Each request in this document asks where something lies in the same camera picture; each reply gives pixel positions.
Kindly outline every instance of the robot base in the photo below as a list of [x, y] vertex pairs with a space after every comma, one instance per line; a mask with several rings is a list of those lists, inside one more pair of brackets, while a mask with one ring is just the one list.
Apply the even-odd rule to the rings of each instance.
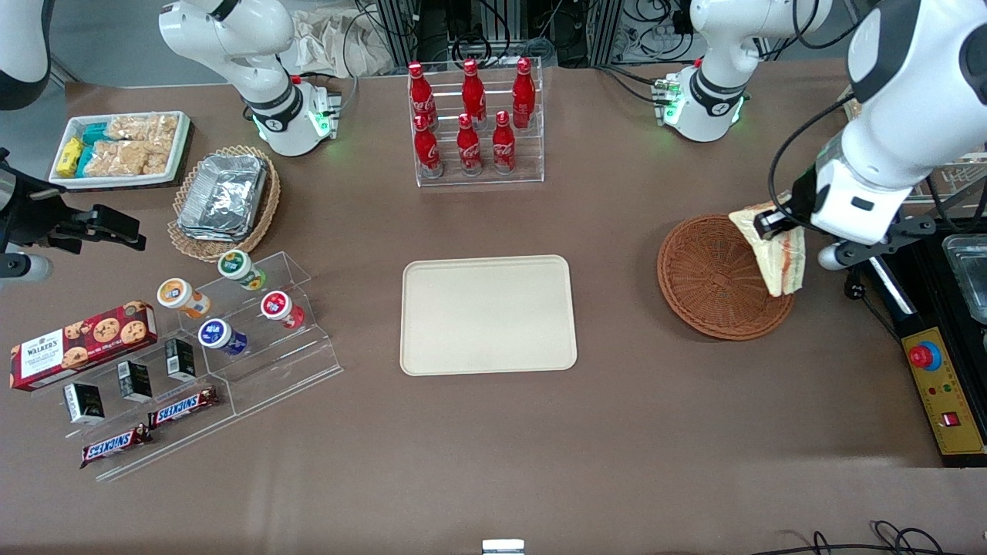
[[340, 128], [340, 95], [329, 96], [323, 87], [303, 82], [296, 85], [302, 93], [302, 109], [281, 131], [265, 129], [254, 118], [261, 138], [281, 156], [301, 156], [328, 138], [336, 138]]
[[651, 97], [657, 103], [662, 103], [654, 107], [654, 114], [659, 125], [668, 125], [687, 139], [711, 142], [726, 135], [730, 126], [740, 118], [743, 99], [732, 108], [724, 103], [722, 115], [710, 116], [706, 107], [694, 98], [689, 87], [689, 81], [696, 71], [695, 66], [690, 66], [678, 73], [669, 73], [663, 82], [651, 86]]

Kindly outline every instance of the walkers cookie box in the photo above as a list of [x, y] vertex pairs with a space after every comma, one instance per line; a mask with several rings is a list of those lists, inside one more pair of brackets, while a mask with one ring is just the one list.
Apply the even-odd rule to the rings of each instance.
[[154, 309], [135, 300], [10, 350], [10, 386], [34, 391], [158, 341]]

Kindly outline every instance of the yogurt cup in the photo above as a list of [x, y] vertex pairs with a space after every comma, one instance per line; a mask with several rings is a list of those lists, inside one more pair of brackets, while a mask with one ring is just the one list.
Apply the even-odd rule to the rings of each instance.
[[295, 304], [284, 291], [271, 291], [261, 301], [261, 314], [293, 330], [305, 322], [305, 309]]
[[158, 302], [165, 308], [185, 312], [190, 318], [201, 318], [209, 311], [209, 297], [196, 291], [188, 281], [180, 277], [166, 279], [158, 287]]
[[233, 329], [225, 320], [206, 320], [198, 329], [198, 341], [207, 349], [216, 349], [227, 355], [239, 355], [247, 348], [247, 336]]
[[255, 267], [250, 255], [240, 249], [223, 253], [223, 256], [219, 257], [216, 267], [221, 276], [239, 283], [247, 291], [256, 291], [263, 287], [264, 282], [267, 281], [267, 274]]

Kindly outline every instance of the beige tray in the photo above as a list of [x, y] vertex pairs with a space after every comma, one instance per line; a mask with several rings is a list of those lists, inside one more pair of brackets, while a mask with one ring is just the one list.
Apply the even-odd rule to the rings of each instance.
[[565, 370], [575, 360], [566, 259], [434, 260], [405, 268], [406, 374]]

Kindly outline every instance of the blue lid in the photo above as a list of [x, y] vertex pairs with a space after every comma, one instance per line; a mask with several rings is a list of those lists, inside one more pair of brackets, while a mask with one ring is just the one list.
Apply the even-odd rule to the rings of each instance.
[[230, 325], [219, 318], [213, 318], [198, 329], [198, 341], [204, 347], [221, 347], [230, 341], [233, 332]]

